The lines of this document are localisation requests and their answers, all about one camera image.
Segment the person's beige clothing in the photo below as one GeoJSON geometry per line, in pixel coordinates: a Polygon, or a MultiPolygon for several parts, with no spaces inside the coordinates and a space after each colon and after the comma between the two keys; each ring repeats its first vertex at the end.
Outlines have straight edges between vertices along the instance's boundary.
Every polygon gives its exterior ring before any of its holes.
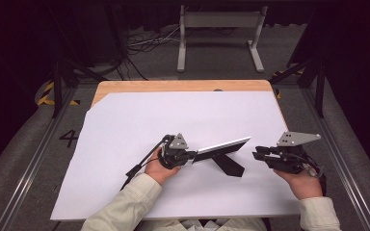
{"type": "Polygon", "coordinates": [[[269,231],[262,218],[164,219],[143,221],[139,231],[269,231]]]}

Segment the person's left hand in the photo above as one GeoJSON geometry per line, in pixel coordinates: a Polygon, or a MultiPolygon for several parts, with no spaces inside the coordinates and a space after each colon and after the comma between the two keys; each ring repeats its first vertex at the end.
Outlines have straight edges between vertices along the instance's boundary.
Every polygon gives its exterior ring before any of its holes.
{"type": "Polygon", "coordinates": [[[163,167],[158,160],[160,150],[161,148],[157,148],[149,157],[145,165],[145,174],[153,178],[159,185],[163,185],[169,178],[175,176],[181,170],[181,167],[174,167],[173,169],[163,167]]]}

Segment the white paper sheet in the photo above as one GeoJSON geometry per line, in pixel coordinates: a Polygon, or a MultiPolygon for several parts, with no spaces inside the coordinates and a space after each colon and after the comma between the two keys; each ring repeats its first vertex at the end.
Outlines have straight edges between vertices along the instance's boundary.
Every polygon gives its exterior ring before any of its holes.
{"type": "Polygon", "coordinates": [[[269,91],[110,93],[86,114],[51,217],[84,219],[103,208],[167,134],[182,134],[192,150],[246,139],[230,156],[245,171],[227,176],[211,160],[185,166],[164,184],[147,218],[296,215],[288,185],[252,156],[286,129],[269,91]]]}

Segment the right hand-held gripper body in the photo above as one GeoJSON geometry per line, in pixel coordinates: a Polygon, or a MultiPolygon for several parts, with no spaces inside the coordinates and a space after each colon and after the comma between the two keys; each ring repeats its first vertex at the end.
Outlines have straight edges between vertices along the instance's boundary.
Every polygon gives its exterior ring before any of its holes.
{"type": "Polygon", "coordinates": [[[322,169],[303,148],[305,143],[320,139],[319,134],[284,132],[277,141],[277,146],[271,147],[272,152],[267,159],[268,167],[294,174],[303,170],[308,174],[321,174],[322,169]]]}

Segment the aluminium floor rail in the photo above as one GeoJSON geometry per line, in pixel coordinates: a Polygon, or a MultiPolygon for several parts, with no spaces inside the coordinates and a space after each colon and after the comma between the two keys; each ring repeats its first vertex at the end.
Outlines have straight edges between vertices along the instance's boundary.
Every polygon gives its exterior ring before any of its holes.
{"type": "Polygon", "coordinates": [[[362,227],[365,231],[370,231],[370,209],[366,204],[366,201],[359,189],[359,186],[357,185],[355,178],[353,177],[353,174],[350,172],[347,164],[344,161],[342,153],[330,132],[329,126],[326,121],[319,116],[315,107],[315,99],[312,96],[311,91],[307,89],[301,89],[301,93],[307,107],[311,111],[312,116],[315,118],[321,136],[328,147],[331,161],[333,162],[345,191],[356,210],[362,227]]]}
{"type": "Polygon", "coordinates": [[[76,88],[65,90],[64,98],[61,100],[62,106],[60,107],[57,115],[49,120],[47,128],[40,140],[40,143],[34,152],[28,166],[18,181],[13,195],[8,202],[4,212],[0,217],[0,231],[9,231],[16,214],[18,213],[28,191],[30,190],[36,175],[40,169],[41,163],[46,155],[48,145],[51,142],[56,129],[58,128],[62,117],[66,111],[69,102],[72,100],[76,92],[76,88]]]}

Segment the silver photo frame black back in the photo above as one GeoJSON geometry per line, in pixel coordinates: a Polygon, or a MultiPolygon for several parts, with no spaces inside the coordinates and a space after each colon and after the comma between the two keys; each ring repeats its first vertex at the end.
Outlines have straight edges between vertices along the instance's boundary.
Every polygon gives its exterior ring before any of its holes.
{"type": "Polygon", "coordinates": [[[211,159],[227,176],[242,177],[245,168],[228,157],[228,154],[237,152],[250,139],[250,137],[245,137],[199,149],[193,163],[211,159]]]}

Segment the black tripod stand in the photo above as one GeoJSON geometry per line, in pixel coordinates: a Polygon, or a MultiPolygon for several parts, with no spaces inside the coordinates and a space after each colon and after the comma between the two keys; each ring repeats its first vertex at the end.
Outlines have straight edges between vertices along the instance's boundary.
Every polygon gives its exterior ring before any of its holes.
{"type": "Polygon", "coordinates": [[[84,67],[82,64],[78,64],[77,62],[66,58],[59,59],[54,63],[53,66],[52,80],[54,82],[55,102],[55,109],[52,116],[53,118],[56,118],[60,115],[66,104],[66,100],[63,97],[62,83],[65,83],[68,89],[76,89],[79,84],[78,77],[73,72],[74,69],[79,70],[84,75],[96,80],[97,82],[105,81],[104,77],[84,67]]]}
{"type": "Polygon", "coordinates": [[[295,72],[302,70],[303,74],[297,80],[297,85],[302,89],[307,89],[316,80],[315,91],[315,109],[319,117],[323,117],[323,101],[324,101],[324,88],[326,81],[326,68],[324,62],[320,58],[312,58],[300,64],[296,64],[279,75],[272,77],[269,82],[271,85],[286,79],[293,75],[295,72]]]}

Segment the person's right hand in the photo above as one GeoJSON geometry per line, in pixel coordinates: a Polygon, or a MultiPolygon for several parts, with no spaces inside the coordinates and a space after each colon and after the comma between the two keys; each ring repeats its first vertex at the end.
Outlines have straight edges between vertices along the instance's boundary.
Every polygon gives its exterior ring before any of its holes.
{"type": "Polygon", "coordinates": [[[294,174],[275,169],[274,173],[287,182],[292,193],[299,200],[321,197],[323,195],[319,179],[310,176],[304,170],[294,174]]]}

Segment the grey metal stand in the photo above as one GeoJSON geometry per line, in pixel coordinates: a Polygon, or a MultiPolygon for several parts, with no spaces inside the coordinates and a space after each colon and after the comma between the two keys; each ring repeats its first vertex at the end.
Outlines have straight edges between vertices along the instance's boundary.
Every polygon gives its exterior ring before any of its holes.
{"type": "Polygon", "coordinates": [[[268,7],[253,12],[187,12],[180,8],[177,71],[184,72],[186,64],[186,29],[187,28],[253,28],[253,38],[247,41],[251,58],[258,73],[264,66],[257,50],[268,7]]]}

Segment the yellow black hazard tape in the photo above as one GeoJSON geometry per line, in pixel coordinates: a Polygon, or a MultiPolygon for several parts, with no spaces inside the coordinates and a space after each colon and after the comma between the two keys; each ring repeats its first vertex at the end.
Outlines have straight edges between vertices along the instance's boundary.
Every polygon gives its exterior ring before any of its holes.
{"type": "Polygon", "coordinates": [[[38,105],[55,105],[55,101],[48,98],[50,91],[52,91],[53,89],[54,89],[54,82],[49,81],[47,83],[47,86],[44,88],[43,93],[40,99],[38,100],[37,104],[38,105]]]}

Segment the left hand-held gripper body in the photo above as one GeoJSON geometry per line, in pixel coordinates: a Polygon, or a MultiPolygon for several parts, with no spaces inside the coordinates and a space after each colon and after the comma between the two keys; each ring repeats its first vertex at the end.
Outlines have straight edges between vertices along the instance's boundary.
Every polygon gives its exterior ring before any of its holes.
{"type": "Polygon", "coordinates": [[[188,144],[181,133],[177,135],[166,135],[163,138],[162,149],[158,153],[160,164],[168,169],[184,166],[189,156],[188,144]]]}

